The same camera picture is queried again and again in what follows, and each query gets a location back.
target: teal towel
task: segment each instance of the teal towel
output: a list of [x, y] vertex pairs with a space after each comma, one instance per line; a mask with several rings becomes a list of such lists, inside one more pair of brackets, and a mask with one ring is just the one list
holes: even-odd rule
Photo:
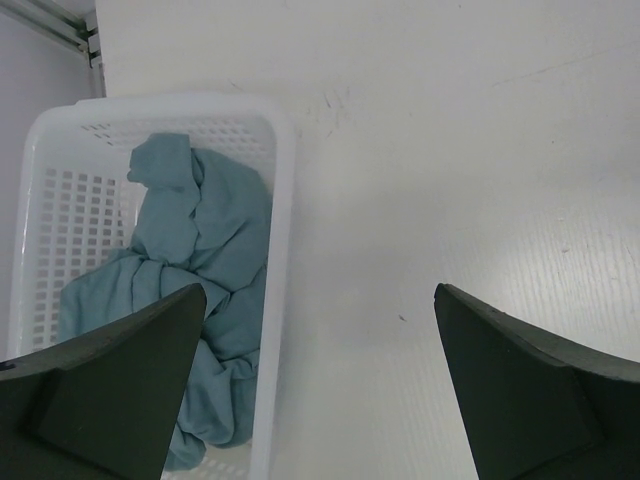
[[61, 294], [59, 338], [82, 335], [193, 283], [204, 287], [202, 336], [171, 438], [167, 470], [202, 461], [205, 443], [251, 438], [271, 199], [260, 178], [188, 135], [155, 134], [131, 154], [148, 191], [131, 245]]

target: white plastic basket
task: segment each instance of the white plastic basket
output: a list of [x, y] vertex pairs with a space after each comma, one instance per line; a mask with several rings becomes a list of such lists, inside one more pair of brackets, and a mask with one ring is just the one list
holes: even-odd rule
[[295, 135], [286, 115], [250, 95], [195, 93], [79, 102], [42, 114], [29, 133], [14, 259], [9, 354], [56, 341], [60, 290], [128, 244], [144, 189], [129, 156], [154, 132], [188, 133], [256, 169], [273, 191], [269, 266], [252, 446], [210, 449], [191, 472], [163, 479], [266, 480], [273, 427]]

